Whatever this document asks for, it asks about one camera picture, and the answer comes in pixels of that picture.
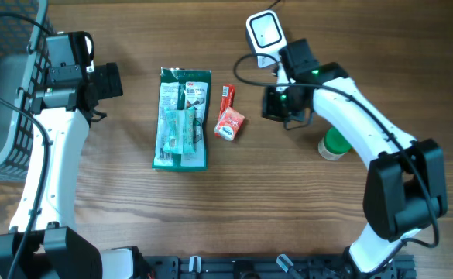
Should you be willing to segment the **green 3M package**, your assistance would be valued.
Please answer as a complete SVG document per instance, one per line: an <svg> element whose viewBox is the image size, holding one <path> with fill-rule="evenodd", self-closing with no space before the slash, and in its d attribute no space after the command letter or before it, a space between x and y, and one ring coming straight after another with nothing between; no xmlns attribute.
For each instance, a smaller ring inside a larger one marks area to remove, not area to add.
<svg viewBox="0 0 453 279"><path fill-rule="evenodd" d="M162 68L157 115L155 153L152 167L169 171L204 171L208 168L207 133L204 131L208 119L211 93L211 72ZM172 154L163 150L165 137L170 131L165 111L195 111L194 154Z"/></svg>

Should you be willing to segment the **green lidded jar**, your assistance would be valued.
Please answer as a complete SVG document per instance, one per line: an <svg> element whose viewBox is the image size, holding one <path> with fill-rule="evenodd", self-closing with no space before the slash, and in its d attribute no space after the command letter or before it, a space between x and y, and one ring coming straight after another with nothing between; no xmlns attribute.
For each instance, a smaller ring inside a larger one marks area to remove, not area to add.
<svg viewBox="0 0 453 279"><path fill-rule="evenodd" d="M320 140L317 148L324 159L335 161L349 152L352 146L335 127L331 127Z"/></svg>

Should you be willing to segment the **teal snack packet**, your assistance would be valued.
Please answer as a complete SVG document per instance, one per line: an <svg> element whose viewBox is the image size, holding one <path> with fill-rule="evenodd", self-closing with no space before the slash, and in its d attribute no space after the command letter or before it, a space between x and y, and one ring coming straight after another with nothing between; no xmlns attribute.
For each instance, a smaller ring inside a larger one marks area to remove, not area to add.
<svg viewBox="0 0 453 279"><path fill-rule="evenodd" d="M184 110L167 109L165 116L170 131L165 137L163 150L172 154L194 154L195 111L192 108Z"/></svg>

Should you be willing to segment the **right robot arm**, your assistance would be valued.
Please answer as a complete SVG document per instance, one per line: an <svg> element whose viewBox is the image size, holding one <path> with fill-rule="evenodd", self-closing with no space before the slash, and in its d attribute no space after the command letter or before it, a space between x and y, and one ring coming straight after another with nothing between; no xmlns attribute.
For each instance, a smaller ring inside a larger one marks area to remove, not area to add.
<svg viewBox="0 0 453 279"><path fill-rule="evenodd" d="M274 84L264 84L263 117L300 126L314 114L331 123L365 164L362 202L367 224L336 263L309 263L307 272L340 278L405 277L395 256L409 243L439 244L438 220L448 211L444 154L433 139L419 141L397 128L359 91L348 72L321 65L306 40L288 43L278 57L261 53L274 66Z"/></svg>

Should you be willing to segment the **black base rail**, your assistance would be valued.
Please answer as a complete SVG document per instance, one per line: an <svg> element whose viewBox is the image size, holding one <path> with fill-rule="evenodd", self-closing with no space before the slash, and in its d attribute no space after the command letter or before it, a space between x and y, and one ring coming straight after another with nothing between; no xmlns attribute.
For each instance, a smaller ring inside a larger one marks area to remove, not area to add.
<svg viewBox="0 0 453 279"><path fill-rule="evenodd" d="M156 279L238 279L238 278L367 278L342 256L323 254L291 257L289 267L281 267L275 257L140 257L140 278Z"/></svg>

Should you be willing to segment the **white barcode scanner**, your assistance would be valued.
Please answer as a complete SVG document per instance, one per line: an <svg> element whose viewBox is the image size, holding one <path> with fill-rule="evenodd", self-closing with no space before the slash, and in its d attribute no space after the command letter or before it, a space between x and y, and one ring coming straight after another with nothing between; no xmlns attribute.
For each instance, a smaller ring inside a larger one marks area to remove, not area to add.
<svg viewBox="0 0 453 279"><path fill-rule="evenodd" d="M259 68L280 60L279 51L287 45L287 39L273 10L264 10L248 17L245 34L251 51L257 54Z"/></svg>

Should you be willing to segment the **orange jar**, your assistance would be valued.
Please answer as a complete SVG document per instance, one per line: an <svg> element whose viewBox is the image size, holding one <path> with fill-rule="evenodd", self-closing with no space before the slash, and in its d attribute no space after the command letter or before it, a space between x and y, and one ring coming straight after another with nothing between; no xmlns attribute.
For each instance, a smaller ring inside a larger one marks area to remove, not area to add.
<svg viewBox="0 0 453 279"><path fill-rule="evenodd" d="M238 133L240 127L245 120L245 116L234 110L232 107L227 107L223 111L214 128L214 132L221 138L232 141Z"/></svg>

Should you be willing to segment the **grey plastic mesh basket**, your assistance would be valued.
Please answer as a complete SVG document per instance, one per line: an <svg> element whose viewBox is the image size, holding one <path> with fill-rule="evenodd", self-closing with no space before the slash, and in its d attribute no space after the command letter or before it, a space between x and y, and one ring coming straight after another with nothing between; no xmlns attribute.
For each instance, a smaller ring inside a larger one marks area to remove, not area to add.
<svg viewBox="0 0 453 279"><path fill-rule="evenodd" d="M30 95L50 67L46 38L53 31L47 0L0 1L0 181L24 181L33 144Z"/></svg>

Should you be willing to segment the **red stick sachet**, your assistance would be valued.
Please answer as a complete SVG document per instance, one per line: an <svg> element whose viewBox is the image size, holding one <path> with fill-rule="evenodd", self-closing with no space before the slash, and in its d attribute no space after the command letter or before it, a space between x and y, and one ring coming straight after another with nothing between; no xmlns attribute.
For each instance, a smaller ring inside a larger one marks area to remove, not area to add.
<svg viewBox="0 0 453 279"><path fill-rule="evenodd" d="M227 107L232 107L235 97L235 86L233 84L225 84L222 89L221 108L218 119Z"/></svg>

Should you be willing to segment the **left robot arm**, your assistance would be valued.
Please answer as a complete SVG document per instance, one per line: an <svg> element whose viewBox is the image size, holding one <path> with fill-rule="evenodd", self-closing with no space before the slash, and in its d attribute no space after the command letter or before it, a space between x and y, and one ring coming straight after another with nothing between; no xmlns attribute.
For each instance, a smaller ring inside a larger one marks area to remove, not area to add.
<svg viewBox="0 0 453 279"><path fill-rule="evenodd" d="M3 278L134 278L132 248L99 250L76 229L74 200L81 151L99 100L122 95L118 66L94 66L87 32L46 39L50 67L30 101L32 153L9 232L0 235Z"/></svg>

